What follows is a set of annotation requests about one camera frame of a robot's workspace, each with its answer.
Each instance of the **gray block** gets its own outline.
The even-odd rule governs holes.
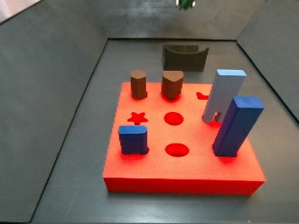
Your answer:
[[[197,45],[164,45],[163,70],[203,72],[209,48],[199,50]]]

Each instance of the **gray wall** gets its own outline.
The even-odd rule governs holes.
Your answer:
[[[179,11],[175,0],[108,0],[95,2],[92,14],[111,38],[236,40],[263,2],[196,0]]]
[[[32,218],[107,43],[79,2],[43,1],[0,26],[0,221]]]
[[[267,0],[237,43],[299,120],[299,1]]]

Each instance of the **gray floor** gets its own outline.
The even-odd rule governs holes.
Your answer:
[[[136,69],[160,81],[163,44],[177,43],[108,41],[32,222],[299,222],[297,125],[235,42],[180,42],[209,47],[204,72],[184,80],[212,83],[217,68],[245,71],[240,94],[265,104],[248,138],[267,182],[251,197],[107,192],[101,172],[121,82]]]

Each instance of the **light blue block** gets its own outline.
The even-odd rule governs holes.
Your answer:
[[[217,69],[209,91],[209,99],[201,116],[201,120],[205,123],[212,122],[215,114],[217,114],[217,122],[223,122],[231,99],[239,94],[245,77],[247,74],[243,70]]]

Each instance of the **brown cylinder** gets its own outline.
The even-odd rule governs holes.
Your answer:
[[[131,92],[132,97],[141,100],[147,97],[145,92],[145,71],[135,70],[131,72]]]
[[[163,71],[163,95],[168,100],[175,100],[183,89],[183,72]]]

